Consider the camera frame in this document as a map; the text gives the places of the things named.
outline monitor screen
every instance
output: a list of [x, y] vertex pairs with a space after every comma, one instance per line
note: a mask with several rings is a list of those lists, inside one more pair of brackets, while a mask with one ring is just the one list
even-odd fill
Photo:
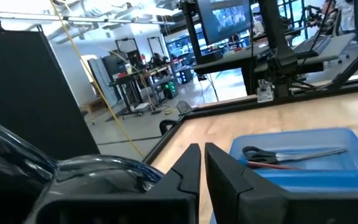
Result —
[[208, 45], [250, 29], [249, 0], [198, 0]]

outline ceiling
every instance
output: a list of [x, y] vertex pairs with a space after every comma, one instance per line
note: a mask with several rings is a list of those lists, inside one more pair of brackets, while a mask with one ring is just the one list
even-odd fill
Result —
[[[175, 5], [172, 2], [176, 0], [53, 0], [58, 7], [61, 14], [65, 16], [81, 16], [81, 17], [100, 17], [103, 18], [116, 18], [133, 20], [141, 18], [148, 19], [155, 18], [156, 15], [169, 14], [172, 11], [170, 7], [167, 9], [166, 5]], [[140, 12], [126, 14], [127, 4], [130, 3], [134, 8], [139, 7]], [[50, 0], [0, 0], [0, 12], [19, 12], [19, 13], [31, 13], [31, 14], [54, 14], [53, 7]], [[63, 29], [60, 22], [50, 21], [29, 21], [18, 19], [0, 19], [2, 26], [6, 30], [35, 30], [35, 25], [40, 24], [43, 27], [44, 33], [50, 40], [58, 41], [59, 37], [63, 37]], [[95, 30], [105, 26], [111, 26], [115, 29], [115, 24], [91, 24], [91, 23], [71, 23], [69, 27], [71, 35], [81, 36], [82, 32], [87, 30]]]

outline workbench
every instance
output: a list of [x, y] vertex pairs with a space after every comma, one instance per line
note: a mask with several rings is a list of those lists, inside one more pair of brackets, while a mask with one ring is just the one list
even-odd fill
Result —
[[[250, 98], [255, 96], [236, 100], [243, 101]], [[236, 100], [213, 103], [205, 107], [219, 106]], [[166, 173], [191, 143], [200, 145], [202, 153], [200, 223], [207, 224], [213, 208], [206, 185], [203, 155], [206, 142], [213, 142], [229, 152], [233, 139], [245, 134], [333, 127], [350, 128], [358, 137], [358, 92], [186, 119], [173, 132], [174, 134], [164, 144], [151, 165]]]
[[[153, 70], [150, 70], [148, 72], [142, 73], [141, 75], [143, 76], [144, 80], [146, 81], [146, 83], [150, 86], [151, 92], [153, 93], [153, 96], [155, 98], [155, 102], [159, 102], [158, 100], [158, 96], [157, 96], [157, 92], [155, 91], [155, 87], [160, 85], [163, 82], [166, 82], [167, 79], [160, 79], [159, 81], [155, 81], [155, 79], [153, 78], [154, 75], [159, 74], [162, 71], [165, 70], [169, 70], [170, 69], [170, 65], [164, 65], [161, 66], [159, 68], [155, 68]], [[142, 94], [139, 90], [138, 84], [137, 82], [140, 81], [139, 80], [139, 73], [132, 73], [130, 75], [125, 75], [123, 77], [119, 77], [116, 79], [116, 81], [114, 83], [111, 83], [110, 85], [118, 85], [121, 94], [122, 94], [122, 98], [124, 99], [126, 108], [127, 108], [127, 113], [124, 113], [122, 115], [128, 115], [128, 114], [136, 114], [136, 112], [131, 110], [131, 106], [130, 106], [130, 102], [128, 102], [127, 96], [125, 94], [125, 91], [122, 87], [123, 84], [127, 84], [127, 85], [131, 85], [131, 88], [134, 90], [135, 93], [135, 97], [137, 98], [137, 101], [139, 101], [140, 103], [143, 103], [143, 97]]]
[[[346, 34], [332, 37], [330, 43], [319, 56], [310, 57], [305, 60], [305, 63], [303, 63], [304, 59], [298, 60], [298, 65], [302, 65], [298, 73], [302, 74], [323, 71], [324, 62], [338, 59], [354, 36], [355, 34]], [[290, 38], [293, 38], [293, 36], [286, 35], [285, 38], [289, 40]], [[258, 66], [252, 65], [256, 64], [255, 60], [259, 55], [262, 55], [269, 50], [269, 46], [267, 45], [267, 42], [259, 42], [251, 47], [244, 48], [232, 54], [224, 55], [222, 59], [214, 62], [195, 65], [193, 66], [193, 70], [197, 74], [207, 74], [228, 69], [241, 68], [242, 78], [244, 80], [244, 85], [246, 86], [247, 94], [253, 95], [255, 94], [257, 80], [263, 78], [265, 72], [267, 71], [267, 63], [261, 63]]]

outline wooden tabletop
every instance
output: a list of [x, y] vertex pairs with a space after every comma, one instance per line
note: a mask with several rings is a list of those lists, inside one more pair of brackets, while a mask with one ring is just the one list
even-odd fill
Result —
[[245, 134], [333, 127], [350, 128], [358, 136], [358, 93], [185, 121], [152, 166], [166, 173], [191, 143], [200, 145], [200, 223], [207, 224], [213, 209], [205, 179], [206, 142], [228, 152], [233, 139]]

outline ceiling pipe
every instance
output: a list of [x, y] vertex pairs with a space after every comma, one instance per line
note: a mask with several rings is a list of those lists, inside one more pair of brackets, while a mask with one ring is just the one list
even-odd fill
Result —
[[[112, 6], [110, 1], [107, 0], [79, 0], [70, 7], [70, 10], [72, 12], [70, 13], [71, 16], [101, 17], [109, 13], [117, 14], [124, 11], [125, 9], [123, 7]], [[74, 27], [78, 26], [76, 26], [74, 23], [67, 23], [64, 25], [64, 28], [63, 26], [60, 26], [58, 29], [49, 34], [47, 38], [48, 40], [53, 40], [59, 35], [64, 34], [65, 29], [70, 30]]]
[[[97, 29], [97, 28], [95, 28], [94, 26], [89, 26], [89, 27], [84, 28], [83, 30], [81, 30], [81, 31], [79, 31], [79, 32], [77, 32], [77, 33], [75, 33], [73, 35], [70, 35], [70, 36], [71, 36], [72, 39], [74, 39], [75, 37], [81, 36], [81, 35], [85, 34], [86, 32], [89, 32], [89, 31], [94, 30], [94, 29]], [[65, 37], [62, 40], [57, 41], [56, 44], [63, 44], [65, 42], [69, 41], [69, 40], [70, 40], [69, 37]]]
[[[18, 13], [18, 12], [0, 12], [0, 19], [18, 19], [28, 21], [59, 21], [58, 16], [45, 15], [45, 14], [31, 14], [31, 13]], [[135, 24], [164, 24], [159, 21], [133, 21], [129, 19], [109, 19], [109, 18], [92, 18], [92, 17], [78, 17], [78, 16], [63, 16], [64, 21], [68, 22], [114, 22], [114, 23], [135, 23]]]

